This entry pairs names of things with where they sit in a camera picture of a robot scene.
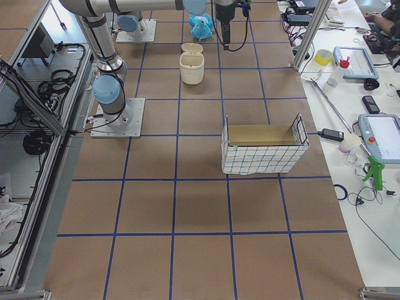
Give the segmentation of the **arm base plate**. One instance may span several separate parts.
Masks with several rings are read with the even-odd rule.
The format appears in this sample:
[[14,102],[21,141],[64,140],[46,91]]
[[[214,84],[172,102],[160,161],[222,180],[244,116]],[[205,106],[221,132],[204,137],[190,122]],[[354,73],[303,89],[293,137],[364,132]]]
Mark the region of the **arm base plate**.
[[150,43],[154,41],[156,32],[155,19],[141,19],[133,16],[120,16],[117,20],[119,32],[117,43]]
[[99,117],[94,120],[91,130],[92,138],[140,138],[143,124],[145,99],[127,98],[126,107],[122,114],[112,122],[114,118],[111,115]]

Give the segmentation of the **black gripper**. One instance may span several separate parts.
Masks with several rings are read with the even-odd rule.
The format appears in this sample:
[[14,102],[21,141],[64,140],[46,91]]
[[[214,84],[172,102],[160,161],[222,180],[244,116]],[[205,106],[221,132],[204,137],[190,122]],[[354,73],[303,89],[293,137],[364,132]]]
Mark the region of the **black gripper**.
[[235,0],[216,0],[216,18],[221,22],[222,46],[229,50],[231,43],[230,21],[235,17]]

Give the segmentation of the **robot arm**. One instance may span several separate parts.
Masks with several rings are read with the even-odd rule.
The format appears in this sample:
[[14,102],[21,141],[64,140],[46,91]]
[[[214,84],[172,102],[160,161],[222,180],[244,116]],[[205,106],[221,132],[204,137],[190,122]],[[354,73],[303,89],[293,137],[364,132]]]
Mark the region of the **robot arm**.
[[102,108],[104,122],[115,133],[122,133],[135,120],[134,111],[125,96],[127,66],[116,51],[107,24],[106,13],[132,17],[133,31],[138,30],[143,11],[177,10],[198,15],[211,1],[61,1],[73,13],[96,58],[99,77],[92,91]]
[[117,25],[129,36],[134,37],[143,36],[148,30],[141,11],[122,12],[117,14]]

